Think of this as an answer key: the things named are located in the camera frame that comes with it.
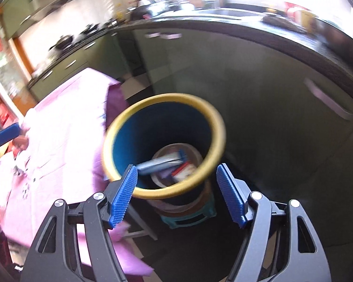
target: silver handle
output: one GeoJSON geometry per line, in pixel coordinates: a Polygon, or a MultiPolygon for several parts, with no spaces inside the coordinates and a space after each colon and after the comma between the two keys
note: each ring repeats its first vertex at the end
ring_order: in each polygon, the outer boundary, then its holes
{"type": "Polygon", "coordinates": [[[95,44],[96,44],[95,42],[92,42],[91,44],[89,44],[88,46],[86,46],[86,47],[84,48],[84,50],[90,48],[92,45],[95,45],[95,44]]]}
{"type": "Polygon", "coordinates": [[[65,67],[65,69],[68,69],[71,65],[73,65],[76,62],[76,59],[72,61],[68,66],[65,67]]]}
{"type": "Polygon", "coordinates": [[[160,35],[161,35],[161,33],[149,33],[149,34],[145,34],[145,38],[155,38],[160,35]]]}
{"type": "Polygon", "coordinates": [[[22,23],[24,23],[27,19],[29,19],[31,16],[29,15],[29,16],[27,16],[25,19],[23,19],[22,21],[21,21],[21,23],[20,23],[20,25],[22,24],[22,23]]]}
{"type": "Polygon", "coordinates": [[[319,100],[321,100],[328,108],[335,112],[339,117],[342,117],[344,120],[353,119],[353,114],[346,111],[333,99],[331,99],[327,94],[318,88],[311,80],[306,79],[305,85],[311,91],[311,93],[319,100]]]}
{"type": "Polygon", "coordinates": [[[170,39],[178,39],[181,38],[182,34],[162,34],[161,38],[162,39],[166,39],[166,40],[170,40],[170,39]]]}
{"type": "Polygon", "coordinates": [[[51,75],[51,73],[52,73],[52,70],[51,70],[50,72],[48,72],[48,73],[44,76],[44,78],[42,78],[42,80],[45,80],[47,77],[49,77],[49,76],[51,75]]]}

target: teal plastic stool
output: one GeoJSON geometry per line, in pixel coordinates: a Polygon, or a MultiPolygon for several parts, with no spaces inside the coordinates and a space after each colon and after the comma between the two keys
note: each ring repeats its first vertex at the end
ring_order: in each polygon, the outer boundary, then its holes
{"type": "Polygon", "coordinates": [[[215,198],[212,195],[209,201],[200,210],[196,211],[193,214],[180,216],[180,217],[167,217],[167,216],[161,215],[161,219],[171,229],[175,229],[179,227],[189,227],[189,226],[197,225],[208,218],[215,217],[216,215],[217,215],[217,212],[215,209],[215,198]],[[192,223],[186,223],[186,224],[182,223],[185,220],[194,219],[198,216],[201,216],[201,218],[196,221],[193,221],[192,223]]]}

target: dark countertop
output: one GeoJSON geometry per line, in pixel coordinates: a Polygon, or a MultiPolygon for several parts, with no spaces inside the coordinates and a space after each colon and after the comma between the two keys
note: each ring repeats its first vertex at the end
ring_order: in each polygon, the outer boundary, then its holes
{"type": "MultiPolygon", "coordinates": [[[[263,23],[261,18],[260,16],[248,16],[241,17],[240,20],[235,20],[210,16],[168,16],[155,17],[150,20],[140,20],[93,35],[67,54],[60,56],[44,72],[49,71],[57,63],[82,48],[90,41],[107,33],[136,29],[183,28],[231,35],[278,50],[279,52],[298,59],[323,74],[353,98],[353,66],[349,65],[330,49],[326,48],[314,36],[300,34],[263,23]]],[[[32,86],[42,75],[31,80],[28,87],[32,86]]]]}

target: pink tablecloth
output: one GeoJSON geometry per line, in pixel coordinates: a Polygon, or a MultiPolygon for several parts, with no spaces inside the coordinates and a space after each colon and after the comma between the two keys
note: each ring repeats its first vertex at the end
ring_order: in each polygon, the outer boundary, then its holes
{"type": "MultiPolygon", "coordinates": [[[[2,223],[9,239],[30,246],[56,199],[75,203],[104,190],[107,182],[103,181],[101,150],[107,90],[113,84],[119,82],[88,68],[35,107],[36,117],[27,132],[30,153],[27,176],[13,180],[2,223]]],[[[115,108],[124,110],[127,103],[119,88],[116,97],[115,108]]],[[[110,231],[124,273],[150,275],[152,269],[120,241],[125,230],[126,225],[122,224],[110,231]]],[[[79,246],[82,262],[90,264],[81,226],[79,246]]]]}

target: dark floor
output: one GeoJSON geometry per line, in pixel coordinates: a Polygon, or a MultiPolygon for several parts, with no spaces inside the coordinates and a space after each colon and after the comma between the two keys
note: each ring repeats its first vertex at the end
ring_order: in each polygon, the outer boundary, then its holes
{"type": "Polygon", "coordinates": [[[134,241],[162,282],[217,282],[234,264],[243,231],[232,222],[215,177],[211,183],[217,215],[196,226],[170,229],[145,200],[131,200],[158,235],[157,241],[149,236],[134,241]]]}

